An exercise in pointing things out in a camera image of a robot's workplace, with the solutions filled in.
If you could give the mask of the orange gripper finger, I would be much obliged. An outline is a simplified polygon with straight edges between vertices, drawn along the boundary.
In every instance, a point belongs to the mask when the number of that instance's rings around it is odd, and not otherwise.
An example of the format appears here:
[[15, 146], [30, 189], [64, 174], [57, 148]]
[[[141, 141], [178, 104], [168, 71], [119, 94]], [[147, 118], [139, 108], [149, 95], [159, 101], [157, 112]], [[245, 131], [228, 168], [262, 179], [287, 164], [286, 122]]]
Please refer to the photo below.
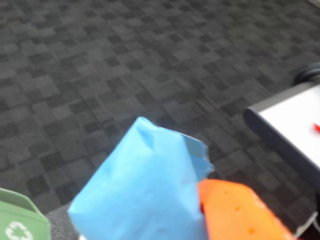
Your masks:
[[294, 235], [248, 186], [218, 179], [198, 183], [210, 240], [293, 240]]

